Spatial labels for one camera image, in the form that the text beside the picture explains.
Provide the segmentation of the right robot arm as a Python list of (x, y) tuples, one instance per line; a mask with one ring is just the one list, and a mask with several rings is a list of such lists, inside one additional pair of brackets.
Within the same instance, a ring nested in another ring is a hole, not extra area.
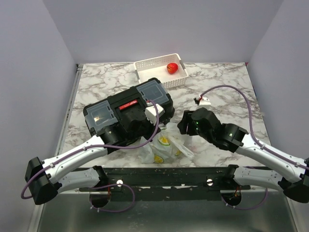
[(275, 189), (299, 203), (309, 201), (309, 161), (286, 154), (265, 143), (255, 141), (253, 135), (235, 124), (221, 123), (206, 108), (184, 111), (177, 125), (181, 134), (198, 135), (220, 150), (247, 156), (267, 167), (249, 169), (237, 167), (222, 177), (227, 189), (253, 185)]

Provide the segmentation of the white lemon print plastic bag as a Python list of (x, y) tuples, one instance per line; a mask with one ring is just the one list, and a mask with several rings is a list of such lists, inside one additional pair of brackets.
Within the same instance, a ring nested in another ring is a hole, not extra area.
[(151, 142), (139, 148), (139, 159), (143, 164), (168, 164), (180, 158), (192, 160), (194, 153), (189, 149), (192, 138), (182, 135), (176, 123), (162, 126)]

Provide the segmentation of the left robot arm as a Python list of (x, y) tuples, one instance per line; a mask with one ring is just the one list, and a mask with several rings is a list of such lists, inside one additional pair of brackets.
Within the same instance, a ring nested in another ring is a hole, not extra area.
[(32, 158), (27, 165), (21, 197), (29, 198), (36, 205), (41, 205), (55, 198), (59, 193), (87, 188), (104, 190), (109, 181), (103, 168), (92, 168), (78, 171), (82, 165), (104, 157), (119, 149), (134, 149), (132, 144), (139, 138), (146, 138), (146, 143), (158, 133), (157, 120), (163, 110), (150, 106), (144, 110), (130, 109), (124, 113), (120, 122), (103, 127), (85, 143), (72, 150), (45, 160)]

